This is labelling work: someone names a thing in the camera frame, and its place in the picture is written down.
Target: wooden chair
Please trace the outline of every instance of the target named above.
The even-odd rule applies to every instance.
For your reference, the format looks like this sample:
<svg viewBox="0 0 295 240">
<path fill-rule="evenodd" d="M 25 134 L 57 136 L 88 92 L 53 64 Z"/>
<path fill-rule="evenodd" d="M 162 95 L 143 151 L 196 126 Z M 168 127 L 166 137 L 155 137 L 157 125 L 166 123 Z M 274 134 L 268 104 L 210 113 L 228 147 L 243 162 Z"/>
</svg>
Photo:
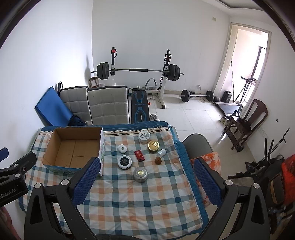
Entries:
<svg viewBox="0 0 295 240">
<path fill-rule="evenodd" d="M 252 115 L 249 117 L 249 119 L 246 120 L 254 103 L 257 104 L 257 108 L 252 113 Z M 263 112 L 265 112 L 265 116 L 252 129 L 250 126 L 252 125 L 252 123 L 254 123 L 259 118 L 259 116 Z M 249 107 L 244 118 L 241 119 L 240 117 L 232 116 L 231 120 L 230 120 L 230 124 L 227 126 L 227 128 L 225 129 L 223 134 L 225 134 L 227 131 L 230 131 L 231 127 L 236 127 L 237 129 L 235 130 L 235 133 L 239 130 L 241 133 L 241 136 L 239 137 L 239 139 L 236 142 L 233 142 L 233 146 L 231 149 L 233 150 L 234 147 L 242 140 L 243 140 L 243 142 L 241 143 L 241 145 L 243 145 L 245 143 L 245 141 L 248 139 L 248 137 L 251 136 L 251 134 L 259 127 L 259 125 L 266 119 L 267 116 L 268 116 L 268 111 L 267 111 L 265 104 L 257 99 L 253 100 L 253 102 L 251 103 L 251 106 Z"/>
</svg>

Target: metal bolt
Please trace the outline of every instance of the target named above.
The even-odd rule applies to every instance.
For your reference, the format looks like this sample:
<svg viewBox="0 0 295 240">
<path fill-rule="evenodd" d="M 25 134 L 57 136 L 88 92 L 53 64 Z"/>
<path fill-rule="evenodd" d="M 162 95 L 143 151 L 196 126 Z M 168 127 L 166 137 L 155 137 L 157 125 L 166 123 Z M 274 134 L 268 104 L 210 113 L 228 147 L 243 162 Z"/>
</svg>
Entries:
<svg viewBox="0 0 295 240">
<path fill-rule="evenodd" d="M 259 186 L 258 183 L 254 183 L 254 184 L 253 184 L 253 187 L 255 187 L 256 189 L 260 188 L 260 186 Z"/>
<path fill-rule="evenodd" d="M 234 183 L 232 182 L 232 180 L 225 180 L 225 184 L 231 186 Z"/>
<path fill-rule="evenodd" d="M 61 181 L 61 185 L 67 185 L 68 183 L 69 183 L 69 180 L 67 180 L 67 179 L 63 179 Z"/>
<path fill-rule="evenodd" d="M 41 187 L 41 183 L 38 182 L 35 184 L 34 188 L 39 188 L 39 187 Z"/>
</svg>

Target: checkered blanket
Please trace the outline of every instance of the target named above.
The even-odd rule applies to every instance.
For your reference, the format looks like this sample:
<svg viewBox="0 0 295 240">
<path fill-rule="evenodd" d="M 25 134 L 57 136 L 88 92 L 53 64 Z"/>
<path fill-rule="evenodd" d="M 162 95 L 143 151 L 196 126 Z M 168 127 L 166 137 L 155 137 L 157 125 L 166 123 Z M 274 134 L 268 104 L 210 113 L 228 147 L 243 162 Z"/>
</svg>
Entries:
<svg viewBox="0 0 295 240">
<path fill-rule="evenodd" d="M 84 203 L 77 206 L 94 234 L 123 234 L 144 240 L 161 240 L 201 232 L 208 216 L 188 156 L 183 152 L 184 147 L 181 149 L 182 143 L 173 139 L 168 124 L 143 122 L 102 127 L 105 135 L 103 177 L 96 179 Z M 151 140 L 159 142 L 160 149 L 167 151 L 159 166 L 154 162 L 156 153 L 150 153 L 147 144 L 138 140 L 143 129 L 150 132 Z M 37 163 L 26 174 L 29 192 L 19 199 L 24 211 L 37 182 L 50 186 L 72 177 L 51 172 L 42 164 L 52 132 L 52 129 L 42 129 L 33 145 Z M 120 144 L 128 148 L 125 155 L 132 159 L 132 167 L 128 170 L 117 166 L 117 158 L 122 155 L 117 151 Z M 145 161 L 137 161 L 136 150 L 142 151 Z M 187 157 L 185 166 L 181 161 L 183 156 Z M 148 179 L 144 183 L 133 179 L 133 171 L 138 166 L 148 171 Z M 70 233 L 58 204 L 54 204 L 54 208 L 63 231 Z"/>
</svg>

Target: brown ball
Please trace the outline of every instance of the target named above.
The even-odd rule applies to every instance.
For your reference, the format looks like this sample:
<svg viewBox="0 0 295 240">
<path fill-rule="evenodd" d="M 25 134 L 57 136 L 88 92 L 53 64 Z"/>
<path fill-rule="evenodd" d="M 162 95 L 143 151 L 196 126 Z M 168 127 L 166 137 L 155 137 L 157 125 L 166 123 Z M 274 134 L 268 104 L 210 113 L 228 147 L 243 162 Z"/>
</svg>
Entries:
<svg viewBox="0 0 295 240">
<path fill-rule="evenodd" d="M 162 163 L 162 159 L 161 159 L 160 157 L 156 157 L 156 159 L 155 159 L 155 163 L 156 163 L 157 165 L 160 165 L 160 164 Z"/>
</svg>

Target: cardboard box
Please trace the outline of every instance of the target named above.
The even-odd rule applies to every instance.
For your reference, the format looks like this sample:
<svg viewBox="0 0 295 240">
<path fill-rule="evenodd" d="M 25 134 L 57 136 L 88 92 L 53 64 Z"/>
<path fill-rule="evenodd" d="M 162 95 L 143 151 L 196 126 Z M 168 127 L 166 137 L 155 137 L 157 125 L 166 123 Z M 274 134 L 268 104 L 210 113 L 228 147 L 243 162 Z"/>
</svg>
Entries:
<svg viewBox="0 0 295 240">
<path fill-rule="evenodd" d="M 53 172 L 75 174 L 91 157 L 98 157 L 101 162 L 99 176 L 102 176 L 104 150 L 102 127 L 56 128 L 42 163 Z"/>
</svg>

